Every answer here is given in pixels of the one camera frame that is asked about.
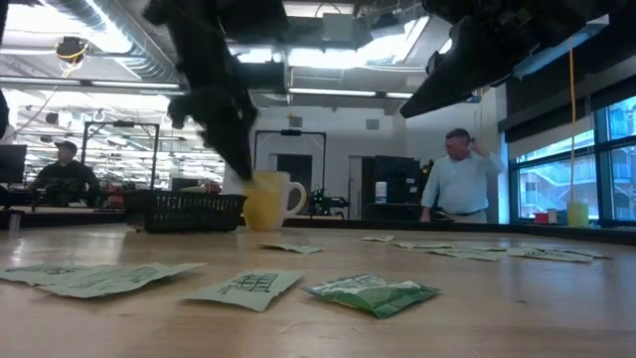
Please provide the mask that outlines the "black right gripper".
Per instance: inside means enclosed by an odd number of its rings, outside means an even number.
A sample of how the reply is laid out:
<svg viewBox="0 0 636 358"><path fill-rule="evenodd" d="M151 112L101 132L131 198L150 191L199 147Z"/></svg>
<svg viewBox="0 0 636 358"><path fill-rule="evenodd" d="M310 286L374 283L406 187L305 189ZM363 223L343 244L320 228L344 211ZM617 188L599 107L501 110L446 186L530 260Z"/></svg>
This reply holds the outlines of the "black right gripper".
<svg viewBox="0 0 636 358"><path fill-rule="evenodd" d="M471 97L509 77L541 41L571 34L611 11L611 0L421 0L451 25L451 49L429 59L432 70L399 113L410 118Z"/></svg>

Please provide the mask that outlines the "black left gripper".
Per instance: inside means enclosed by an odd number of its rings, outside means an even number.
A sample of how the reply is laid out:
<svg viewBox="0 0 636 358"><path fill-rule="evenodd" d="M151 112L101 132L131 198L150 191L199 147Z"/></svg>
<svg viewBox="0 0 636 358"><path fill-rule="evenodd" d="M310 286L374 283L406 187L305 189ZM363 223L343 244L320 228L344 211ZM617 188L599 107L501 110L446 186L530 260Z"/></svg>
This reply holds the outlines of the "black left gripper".
<svg viewBox="0 0 636 358"><path fill-rule="evenodd" d="M168 105L173 126L181 129L191 117L198 134L217 151L241 180L252 180L248 133L258 115L242 80L225 65L179 64L189 91Z"/></svg>

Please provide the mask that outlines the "shiny green foil packet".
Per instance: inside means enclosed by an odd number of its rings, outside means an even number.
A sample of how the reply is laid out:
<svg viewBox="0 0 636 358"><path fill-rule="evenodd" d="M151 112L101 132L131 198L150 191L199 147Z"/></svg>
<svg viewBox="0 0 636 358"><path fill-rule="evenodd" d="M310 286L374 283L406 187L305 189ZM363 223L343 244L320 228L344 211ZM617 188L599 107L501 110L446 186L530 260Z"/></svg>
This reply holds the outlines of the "shiny green foil packet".
<svg viewBox="0 0 636 358"><path fill-rule="evenodd" d="M315 297L371 312L376 318L391 317L419 302L441 293L436 287L414 280L393 281L378 274L358 274L305 286Z"/></svg>

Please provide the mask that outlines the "yellow and white mug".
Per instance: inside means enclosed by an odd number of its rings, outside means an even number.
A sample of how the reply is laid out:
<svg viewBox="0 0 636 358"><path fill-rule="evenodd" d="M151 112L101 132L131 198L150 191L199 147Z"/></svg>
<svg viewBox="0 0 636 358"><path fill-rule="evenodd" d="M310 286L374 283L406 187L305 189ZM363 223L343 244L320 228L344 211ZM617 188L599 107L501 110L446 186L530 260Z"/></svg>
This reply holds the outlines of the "yellow and white mug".
<svg viewBox="0 0 636 358"><path fill-rule="evenodd" d="M300 194L299 203L288 209L293 191ZM243 185L243 195L242 213L246 227L256 232L279 230L287 218L301 211L307 200L304 186L292 182L289 173L278 171L254 171L253 180Z"/></svg>

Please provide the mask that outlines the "black mesh plastic basket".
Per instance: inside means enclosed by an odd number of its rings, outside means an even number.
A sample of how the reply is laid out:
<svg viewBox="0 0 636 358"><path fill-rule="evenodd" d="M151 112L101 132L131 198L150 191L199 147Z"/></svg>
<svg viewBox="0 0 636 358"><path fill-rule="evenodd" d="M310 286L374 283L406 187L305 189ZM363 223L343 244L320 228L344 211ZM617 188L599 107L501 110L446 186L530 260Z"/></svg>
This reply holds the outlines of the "black mesh plastic basket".
<svg viewBox="0 0 636 358"><path fill-rule="evenodd" d="M244 202L242 195L151 190L122 197L126 224L150 234L234 231Z"/></svg>

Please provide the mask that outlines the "person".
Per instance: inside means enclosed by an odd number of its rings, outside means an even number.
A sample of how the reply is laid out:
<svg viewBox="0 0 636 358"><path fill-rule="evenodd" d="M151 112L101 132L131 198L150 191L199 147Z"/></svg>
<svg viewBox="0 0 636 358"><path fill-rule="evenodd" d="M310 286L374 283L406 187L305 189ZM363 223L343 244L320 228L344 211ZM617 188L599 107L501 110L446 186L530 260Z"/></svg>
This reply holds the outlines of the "person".
<svg viewBox="0 0 636 358"><path fill-rule="evenodd" d="M503 172L494 153L484 150L463 128L445 135L446 155L436 159L421 196L420 221L437 208L454 223L486 224L488 176Z"/></svg>
<svg viewBox="0 0 636 358"><path fill-rule="evenodd" d="M39 188L44 188L46 201L53 206L83 203L91 207L100 189L93 170L75 160L78 148L74 143L63 141L56 147L58 159L38 173L29 191L35 194Z"/></svg>

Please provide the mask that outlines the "grey ceiling junction box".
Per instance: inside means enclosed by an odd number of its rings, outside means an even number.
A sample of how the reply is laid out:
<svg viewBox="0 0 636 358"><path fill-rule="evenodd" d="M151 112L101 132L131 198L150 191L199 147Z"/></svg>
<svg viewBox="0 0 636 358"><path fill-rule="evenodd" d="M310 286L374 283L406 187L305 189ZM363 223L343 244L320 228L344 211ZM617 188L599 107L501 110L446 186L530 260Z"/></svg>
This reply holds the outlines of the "grey ceiling junction box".
<svg viewBox="0 0 636 358"><path fill-rule="evenodd" d="M350 14L324 13L322 39L329 42L351 42L354 39L355 22Z"/></svg>

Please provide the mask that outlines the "black cabinet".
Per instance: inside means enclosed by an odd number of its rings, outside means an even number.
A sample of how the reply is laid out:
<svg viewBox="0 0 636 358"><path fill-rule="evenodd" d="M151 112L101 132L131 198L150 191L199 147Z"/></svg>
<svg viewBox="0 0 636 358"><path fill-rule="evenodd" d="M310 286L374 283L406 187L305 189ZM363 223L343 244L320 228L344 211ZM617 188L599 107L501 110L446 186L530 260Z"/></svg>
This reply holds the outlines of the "black cabinet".
<svg viewBox="0 0 636 358"><path fill-rule="evenodd" d="M380 156L362 159L361 218L365 221L418 222L421 215L420 160ZM385 203L375 202L375 184L388 183Z"/></svg>

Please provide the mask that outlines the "yellow-green container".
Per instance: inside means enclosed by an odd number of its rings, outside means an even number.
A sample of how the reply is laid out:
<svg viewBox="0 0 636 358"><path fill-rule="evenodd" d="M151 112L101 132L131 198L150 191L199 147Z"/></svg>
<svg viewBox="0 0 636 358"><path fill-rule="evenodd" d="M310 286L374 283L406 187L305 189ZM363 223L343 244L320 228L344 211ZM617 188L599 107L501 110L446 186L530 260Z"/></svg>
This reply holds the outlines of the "yellow-green container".
<svg viewBox="0 0 636 358"><path fill-rule="evenodd" d="M567 203L567 224L570 227L586 227L589 223L589 207L585 202Z"/></svg>

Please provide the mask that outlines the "black computer monitor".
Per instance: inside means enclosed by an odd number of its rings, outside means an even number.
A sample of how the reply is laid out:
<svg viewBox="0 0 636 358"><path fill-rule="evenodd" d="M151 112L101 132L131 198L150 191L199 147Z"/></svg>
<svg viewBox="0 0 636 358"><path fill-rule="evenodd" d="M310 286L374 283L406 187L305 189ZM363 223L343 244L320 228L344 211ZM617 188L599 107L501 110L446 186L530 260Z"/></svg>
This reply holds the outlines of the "black computer monitor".
<svg viewBox="0 0 636 358"><path fill-rule="evenodd" d="M0 184L24 181L27 145L0 145Z"/></svg>

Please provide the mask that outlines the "black gantry frame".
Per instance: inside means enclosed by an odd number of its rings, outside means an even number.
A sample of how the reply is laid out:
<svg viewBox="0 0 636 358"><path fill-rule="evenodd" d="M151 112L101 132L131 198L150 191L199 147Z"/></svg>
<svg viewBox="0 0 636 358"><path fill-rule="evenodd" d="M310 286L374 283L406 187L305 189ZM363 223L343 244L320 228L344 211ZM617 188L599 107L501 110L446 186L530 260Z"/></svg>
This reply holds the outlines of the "black gantry frame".
<svg viewBox="0 0 636 358"><path fill-rule="evenodd" d="M251 164L252 164L252 168L255 170L256 169L256 164L257 164L257 145L258 145L258 137L261 134L279 134L282 136L303 136L303 135L320 135L323 139L323 144L322 144L322 166L323 166L323 172L325 172L326 169L326 159L327 159L327 138L328 138L328 134L327 132L321 132L321 131L303 131L303 130L299 130L299 129L280 129L280 130L262 130L262 129L257 129L254 132L254 139L253 139L253 150L252 150L252 160L251 160Z"/></svg>
<svg viewBox="0 0 636 358"><path fill-rule="evenodd" d="M131 117L84 123L79 160L99 181L100 207L123 209L127 192L155 187L159 139L158 124Z"/></svg>

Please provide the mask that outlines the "black aluminium table frame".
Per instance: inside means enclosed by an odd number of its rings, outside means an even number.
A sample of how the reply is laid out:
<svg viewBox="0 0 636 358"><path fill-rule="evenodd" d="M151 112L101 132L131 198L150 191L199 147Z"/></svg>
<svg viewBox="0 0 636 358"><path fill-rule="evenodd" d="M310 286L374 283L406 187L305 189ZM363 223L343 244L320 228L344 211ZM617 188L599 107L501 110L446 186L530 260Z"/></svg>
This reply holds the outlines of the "black aluminium table frame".
<svg viewBox="0 0 636 358"><path fill-rule="evenodd" d="M135 230L144 231L148 229L151 233L233 231L243 223L243 220L239 217L215 213L208 215L145 215L92 211L79 213L29 213L16 210L0 210L0 231L7 230L14 217L20 219L18 226L22 229L127 224ZM636 232L634 231L571 228L563 226L530 224L421 224L415 221L349 221L336 219L286 219L283 225L290 228L311 229L525 234L636 247Z"/></svg>

